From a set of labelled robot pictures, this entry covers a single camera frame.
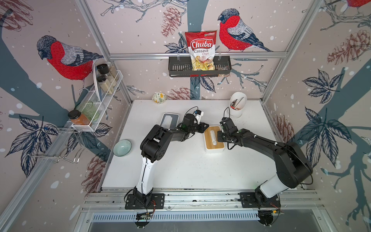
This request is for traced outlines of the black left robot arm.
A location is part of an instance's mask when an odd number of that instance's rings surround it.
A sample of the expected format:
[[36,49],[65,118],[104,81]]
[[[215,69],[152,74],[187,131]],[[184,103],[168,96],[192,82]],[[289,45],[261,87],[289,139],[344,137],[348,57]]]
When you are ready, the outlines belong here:
[[133,188],[133,195],[144,206],[151,203],[153,191],[153,172],[156,164],[165,155],[170,142],[184,142],[195,133],[204,133],[209,124],[201,122],[204,112],[196,110],[185,114],[183,121],[175,129],[166,129],[155,125],[140,145],[142,169],[138,184]]

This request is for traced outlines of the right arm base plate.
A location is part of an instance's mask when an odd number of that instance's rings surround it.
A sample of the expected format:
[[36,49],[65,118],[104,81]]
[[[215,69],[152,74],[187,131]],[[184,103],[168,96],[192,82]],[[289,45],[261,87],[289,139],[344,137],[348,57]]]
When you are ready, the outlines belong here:
[[239,201],[243,208],[280,208],[281,202],[279,196],[275,195],[272,198],[266,198],[262,193],[256,192],[240,192]]

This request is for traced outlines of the grey tissue box lid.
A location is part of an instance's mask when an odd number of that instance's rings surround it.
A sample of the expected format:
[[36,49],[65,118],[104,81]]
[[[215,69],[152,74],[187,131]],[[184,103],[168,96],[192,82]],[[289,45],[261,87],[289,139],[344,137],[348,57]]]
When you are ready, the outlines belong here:
[[160,126],[166,129],[176,129],[178,125],[179,115],[175,113],[164,113],[160,122]]

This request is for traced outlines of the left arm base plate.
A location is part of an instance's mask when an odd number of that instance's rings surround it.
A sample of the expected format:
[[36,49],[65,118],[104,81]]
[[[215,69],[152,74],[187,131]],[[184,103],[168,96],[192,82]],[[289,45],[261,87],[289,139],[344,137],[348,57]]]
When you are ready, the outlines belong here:
[[134,210],[134,209],[143,209],[143,210],[152,210],[152,209],[163,209],[164,208],[164,200],[165,194],[163,193],[156,193],[152,194],[150,203],[148,207],[145,207],[141,204],[133,194],[129,194],[126,198],[125,209],[126,210]]

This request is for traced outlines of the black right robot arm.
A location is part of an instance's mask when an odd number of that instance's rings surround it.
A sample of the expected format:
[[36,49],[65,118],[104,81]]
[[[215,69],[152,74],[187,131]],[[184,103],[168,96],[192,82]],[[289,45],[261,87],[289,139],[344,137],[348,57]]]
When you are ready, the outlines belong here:
[[255,202],[259,206],[268,203],[280,192],[294,189],[311,177],[313,168],[295,142],[281,143],[258,136],[247,129],[237,129],[231,118],[223,117],[221,131],[217,133],[219,142],[255,150],[275,162],[276,174],[255,189]]

